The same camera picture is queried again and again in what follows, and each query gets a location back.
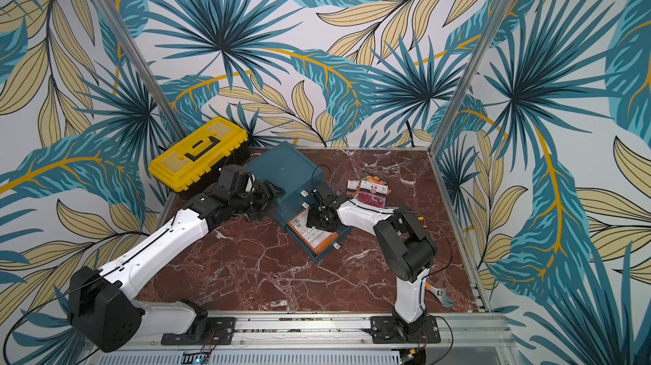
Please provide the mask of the yellow black toolbox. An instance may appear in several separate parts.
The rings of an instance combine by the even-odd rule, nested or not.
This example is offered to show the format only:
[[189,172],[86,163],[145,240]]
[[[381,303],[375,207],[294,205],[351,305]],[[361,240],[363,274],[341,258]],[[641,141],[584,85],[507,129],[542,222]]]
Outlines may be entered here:
[[246,153],[248,133],[223,117],[215,117],[174,144],[149,164],[149,173],[174,192],[181,193],[225,161]]

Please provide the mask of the left aluminium corner post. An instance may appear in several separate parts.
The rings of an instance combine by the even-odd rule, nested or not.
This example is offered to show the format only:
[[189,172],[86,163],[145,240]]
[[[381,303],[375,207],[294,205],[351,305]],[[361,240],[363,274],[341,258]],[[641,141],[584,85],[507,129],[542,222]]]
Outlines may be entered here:
[[102,15],[108,27],[116,37],[117,43],[122,47],[132,67],[137,71],[149,94],[159,107],[160,114],[167,120],[171,127],[173,141],[179,141],[186,136],[186,129],[180,124],[174,114],[171,104],[166,99],[163,90],[152,73],[142,52],[137,47],[131,32],[116,8],[117,3],[112,0],[93,0],[98,12]]

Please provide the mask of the orange white seed bag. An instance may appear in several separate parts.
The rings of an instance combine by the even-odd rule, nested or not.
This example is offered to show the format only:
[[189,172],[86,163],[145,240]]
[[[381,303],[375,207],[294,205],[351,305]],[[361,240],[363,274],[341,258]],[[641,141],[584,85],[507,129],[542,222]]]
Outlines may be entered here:
[[318,255],[335,242],[338,234],[336,232],[328,232],[315,227],[309,227],[307,225],[309,212],[309,209],[305,209],[292,219],[288,225],[298,235],[301,241],[308,246],[309,250]]

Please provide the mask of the aluminium corner post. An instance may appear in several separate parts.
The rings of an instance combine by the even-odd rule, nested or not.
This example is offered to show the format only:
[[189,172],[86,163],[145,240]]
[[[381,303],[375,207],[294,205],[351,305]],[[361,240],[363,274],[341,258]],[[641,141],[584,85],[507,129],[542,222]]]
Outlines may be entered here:
[[446,112],[443,114],[441,122],[437,126],[437,132],[434,135],[432,144],[428,150],[429,156],[435,157],[442,148],[447,132],[454,123],[455,115],[462,105],[467,90],[470,88],[471,80],[473,79],[483,56],[488,52],[499,27],[505,20],[512,1],[513,0],[496,0],[495,9],[487,18],[485,27],[479,36],[476,47],[474,51],[472,51],[471,57],[464,69],[464,73],[448,103]]
[[152,73],[142,52],[137,47],[131,32],[116,8],[117,3],[112,0],[93,0],[98,12],[102,15],[108,27],[116,37],[117,43],[122,47],[132,67],[137,71],[149,94],[159,107],[160,114],[167,120],[171,127],[173,141],[179,141],[186,136],[186,129],[180,124],[174,114],[171,104],[166,99],[163,90]]

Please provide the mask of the orange fruit seed bag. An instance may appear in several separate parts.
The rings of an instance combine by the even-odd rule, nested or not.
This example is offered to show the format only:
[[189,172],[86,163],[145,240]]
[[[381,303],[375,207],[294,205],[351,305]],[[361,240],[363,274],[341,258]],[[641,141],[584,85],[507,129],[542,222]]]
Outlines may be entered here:
[[381,187],[387,187],[387,183],[376,176],[365,176],[360,180],[360,187],[369,188],[369,189],[379,189]]

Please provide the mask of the right aluminium corner post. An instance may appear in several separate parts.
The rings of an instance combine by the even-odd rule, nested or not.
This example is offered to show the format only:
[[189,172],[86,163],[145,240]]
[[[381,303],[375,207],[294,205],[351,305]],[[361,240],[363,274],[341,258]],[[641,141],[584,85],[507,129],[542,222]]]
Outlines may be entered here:
[[513,0],[496,0],[495,9],[487,18],[485,27],[479,36],[476,47],[474,51],[472,51],[471,57],[464,69],[464,73],[448,103],[446,112],[443,114],[441,122],[437,126],[437,132],[434,135],[432,144],[428,150],[429,156],[435,157],[442,148],[447,132],[454,123],[455,115],[462,105],[467,90],[470,88],[471,80],[473,79],[483,56],[488,52],[499,27],[505,20],[512,1]]

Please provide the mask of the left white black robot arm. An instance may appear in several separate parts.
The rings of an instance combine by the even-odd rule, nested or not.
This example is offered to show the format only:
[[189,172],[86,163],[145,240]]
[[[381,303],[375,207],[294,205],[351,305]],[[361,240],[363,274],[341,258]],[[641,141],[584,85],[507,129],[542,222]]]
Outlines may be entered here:
[[134,338],[160,334],[174,342],[203,344],[215,334],[203,307],[181,300],[139,302],[142,288],[170,261],[234,217],[266,217],[284,194],[268,180],[243,192],[213,185],[187,201],[174,217],[144,242],[99,269],[83,267],[71,277],[68,322],[103,352]]

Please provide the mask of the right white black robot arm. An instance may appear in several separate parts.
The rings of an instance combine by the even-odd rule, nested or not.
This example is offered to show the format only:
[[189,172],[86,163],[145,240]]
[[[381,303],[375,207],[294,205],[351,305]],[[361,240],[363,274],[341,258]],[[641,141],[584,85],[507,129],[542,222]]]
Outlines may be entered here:
[[408,207],[380,208],[338,195],[319,184],[311,195],[315,206],[309,210],[307,225],[333,232],[340,227],[362,229],[373,234],[384,259],[397,278],[397,299],[393,315],[412,326],[427,315],[425,291],[437,254],[423,217]]

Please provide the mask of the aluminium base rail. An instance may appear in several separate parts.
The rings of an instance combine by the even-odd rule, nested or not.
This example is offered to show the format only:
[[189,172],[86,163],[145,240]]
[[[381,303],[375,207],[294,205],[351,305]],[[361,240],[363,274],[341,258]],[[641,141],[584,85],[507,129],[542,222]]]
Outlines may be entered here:
[[413,342],[388,334],[376,313],[212,312],[218,328],[196,346],[161,335],[103,353],[87,344],[78,364],[522,364],[515,336],[495,313],[435,314]]

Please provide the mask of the teal bottom drawer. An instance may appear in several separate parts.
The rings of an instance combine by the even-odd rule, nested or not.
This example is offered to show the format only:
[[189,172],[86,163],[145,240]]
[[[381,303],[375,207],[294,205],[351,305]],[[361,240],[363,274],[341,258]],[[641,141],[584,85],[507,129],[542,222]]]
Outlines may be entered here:
[[307,226],[310,209],[304,209],[284,225],[283,229],[313,263],[320,263],[332,250],[338,250],[352,228],[340,226],[335,232]]

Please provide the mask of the teal three-drawer cabinet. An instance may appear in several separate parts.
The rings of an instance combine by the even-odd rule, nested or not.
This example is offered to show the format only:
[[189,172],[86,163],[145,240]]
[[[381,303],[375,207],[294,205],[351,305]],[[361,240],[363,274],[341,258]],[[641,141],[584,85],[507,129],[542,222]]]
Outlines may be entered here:
[[285,194],[274,201],[271,217],[306,253],[313,263],[321,262],[350,234],[350,227],[334,232],[307,225],[317,208],[311,191],[323,181],[323,171],[294,146],[283,142],[246,164],[254,177],[268,180]]

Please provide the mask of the orange flower seed bag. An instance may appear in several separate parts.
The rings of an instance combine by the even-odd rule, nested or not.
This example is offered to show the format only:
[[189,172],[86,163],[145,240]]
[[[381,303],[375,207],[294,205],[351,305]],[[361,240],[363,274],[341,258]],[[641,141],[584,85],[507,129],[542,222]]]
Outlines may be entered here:
[[347,184],[347,197],[355,198],[359,194],[360,190],[360,181],[359,180],[349,180]]

